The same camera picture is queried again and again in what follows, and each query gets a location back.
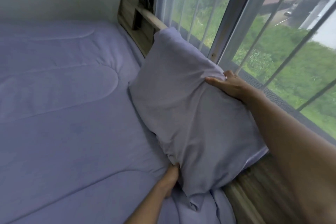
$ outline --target hand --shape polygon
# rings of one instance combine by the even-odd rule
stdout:
[[[179,178],[179,168],[179,163],[175,165],[170,164],[165,175],[157,183],[157,185],[164,190],[165,197],[170,197],[171,195],[171,190]]]
[[[243,102],[245,102],[250,96],[263,94],[262,91],[249,85],[247,82],[235,75],[231,70],[228,70],[223,74],[227,78],[226,81],[213,77],[206,77],[205,81],[208,84],[224,91],[229,96],[237,98]]]

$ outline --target foliage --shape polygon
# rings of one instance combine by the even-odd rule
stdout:
[[[184,0],[175,0],[173,20],[180,21]],[[197,0],[186,0],[181,26],[189,31]],[[213,11],[204,44],[209,48],[216,36],[229,0],[219,0]],[[191,33],[202,40],[215,0],[201,0]],[[233,61],[239,64],[264,25],[257,16],[240,45]],[[277,25],[269,26],[254,47],[243,68],[260,82],[266,82],[279,65],[300,43],[308,31]],[[268,86],[294,108],[336,78],[336,53],[321,44],[309,41]],[[336,87],[326,92],[302,112],[307,118],[336,138]]]

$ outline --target pillowcase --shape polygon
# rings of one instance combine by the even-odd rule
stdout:
[[[191,198],[229,183],[267,148],[246,107],[204,82],[225,80],[223,70],[185,41],[175,28],[154,44],[130,85],[133,103],[172,163]]]

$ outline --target headboard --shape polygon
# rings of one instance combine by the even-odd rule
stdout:
[[[166,25],[137,0],[120,0],[118,22],[146,56],[155,32]],[[271,154],[223,187],[238,224],[306,223]]]

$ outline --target person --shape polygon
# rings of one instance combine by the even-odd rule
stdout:
[[[287,114],[266,95],[232,71],[227,80],[205,78],[226,94],[241,100],[252,113],[259,131],[287,178],[309,223],[336,223],[336,147]],[[126,224],[155,224],[162,202],[179,177],[179,165],[170,166]]]

